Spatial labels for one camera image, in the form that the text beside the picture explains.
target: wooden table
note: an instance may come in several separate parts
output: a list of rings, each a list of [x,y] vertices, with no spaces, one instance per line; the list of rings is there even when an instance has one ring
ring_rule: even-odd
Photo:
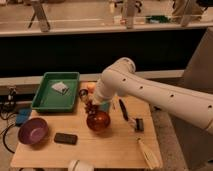
[[[70,161],[78,159],[95,168],[148,168],[139,150],[137,138],[150,147],[162,163],[160,149],[148,103],[132,96],[122,97],[131,117],[142,117],[144,132],[135,132],[123,119],[118,102],[112,99],[109,115],[110,127],[101,134],[91,131],[86,125],[84,104],[78,99],[73,113],[38,114],[49,125],[47,138],[34,146],[18,144],[13,156],[12,168],[67,168]],[[77,145],[57,144],[53,141],[56,132],[78,135]]]

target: white object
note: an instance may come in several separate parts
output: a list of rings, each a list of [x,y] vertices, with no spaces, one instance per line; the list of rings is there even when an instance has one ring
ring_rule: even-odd
[[[94,167],[81,160],[72,160],[69,164],[68,171],[94,171]]]
[[[141,138],[138,138],[137,141],[138,141],[140,151],[143,154],[149,168],[151,170],[161,168],[162,166],[161,166],[160,162],[158,161],[158,158],[154,154],[154,152],[147,145],[145,145],[142,142]]]
[[[63,82],[58,82],[52,85],[52,88],[56,91],[58,91],[61,94],[65,94],[67,92],[67,90],[69,89],[69,87],[67,85],[65,85]]]
[[[129,58],[120,58],[106,68],[96,84],[93,103],[111,100],[122,91],[213,134],[213,95],[146,80],[134,75],[135,69]]]

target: black object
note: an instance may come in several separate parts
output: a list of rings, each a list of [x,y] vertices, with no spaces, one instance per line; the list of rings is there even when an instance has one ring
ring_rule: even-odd
[[[124,102],[121,99],[119,99],[119,104],[120,104],[120,107],[121,107],[121,110],[122,110],[122,113],[123,113],[123,118],[126,121],[128,121],[129,120],[128,113],[127,113],[126,107],[124,105]]]
[[[144,131],[143,119],[142,118],[136,118],[135,121],[136,121],[135,131]]]
[[[54,141],[56,143],[72,144],[77,143],[78,136],[74,134],[56,133]]]
[[[213,7],[213,0],[197,0],[197,3],[201,7]]]

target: pen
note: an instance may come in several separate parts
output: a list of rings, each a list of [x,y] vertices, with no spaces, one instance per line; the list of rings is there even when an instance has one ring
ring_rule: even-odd
[[[122,113],[123,113],[123,118],[128,121],[129,120],[129,117],[128,117],[128,112],[126,110],[126,107],[124,105],[124,102],[119,99],[119,104],[120,104],[120,107],[121,107],[121,110],[122,110]]]

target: cable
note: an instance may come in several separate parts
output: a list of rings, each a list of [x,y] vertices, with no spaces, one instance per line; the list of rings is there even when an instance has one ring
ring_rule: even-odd
[[[8,132],[11,128],[13,128],[13,127],[15,127],[15,124],[11,124],[10,126],[8,126],[8,127],[5,129],[2,140],[3,140],[4,147],[5,147],[9,152],[11,152],[11,153],[14,154],[15,152],[14,152],[13,150],[11,150],[11,149],[8,147],[7,143],[6,143],[7,132]]]

